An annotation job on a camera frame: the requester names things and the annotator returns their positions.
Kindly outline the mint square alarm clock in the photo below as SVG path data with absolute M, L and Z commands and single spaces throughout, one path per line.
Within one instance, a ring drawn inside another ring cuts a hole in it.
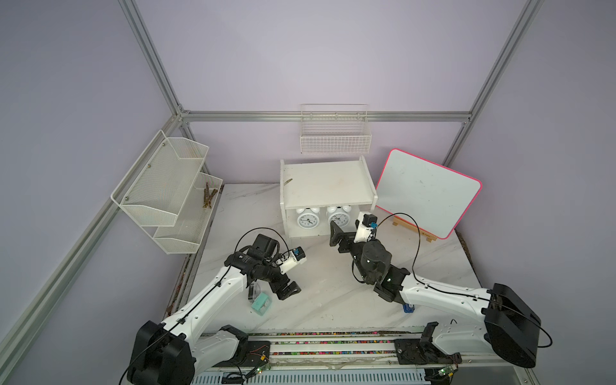
M 258 295 L 258 297 L 256 297 L 253 301 L 251 308 L 256 314 L 264 316 L 269 310 L 271 303 L 272 301 L 268 294 L 260 293 L 260 295 Z

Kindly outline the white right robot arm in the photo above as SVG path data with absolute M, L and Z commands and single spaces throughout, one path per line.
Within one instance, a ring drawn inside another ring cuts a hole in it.
M 427 306 L 471 322 L 470 331 L 441 333 L 435 324 L 427 324 L 439 352 L 492 350 L 515 366 L 536 366 L 542 321 L 512 288 L 496 283 L 490 289 L 470 289 L 422 278 L 391 263 L 391 253 L 376 237 L 376 223 L 358 221 L 356 226 L 355 232 L 345 232 L 331 222 L 330 246 L 351 255 L 351 269 L 360 273 L 363 284 L 389 303 Z

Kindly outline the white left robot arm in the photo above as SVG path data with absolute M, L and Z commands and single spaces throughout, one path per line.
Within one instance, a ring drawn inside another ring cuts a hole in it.
M 160 322 L 147 321 L 136 333 L 130 363 L 120 379 L 131 384 L 190 384 L 218 364 L 240 367 L 249 355 L 247 333 L 231 325 L 203 338 L 221 310 L 251 284 L 270 285 L 279 300 L 300 292 L 288 272 L 306 261 L 302 247 L 282 251 L 277 240 L 258 234 L 236 246 L 205 288 Z

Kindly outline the white twin-bell alarm clock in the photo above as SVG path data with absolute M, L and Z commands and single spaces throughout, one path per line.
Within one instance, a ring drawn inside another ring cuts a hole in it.
M 296 209 L 297 224 L 302 229 L 314 229 L 320 224 L 320 208 Z
M 351 210 L 352 208 L 349 205 L 328 206 L 328 221 L 333 222 L 341 229 L 344 229 L 351 222 Z

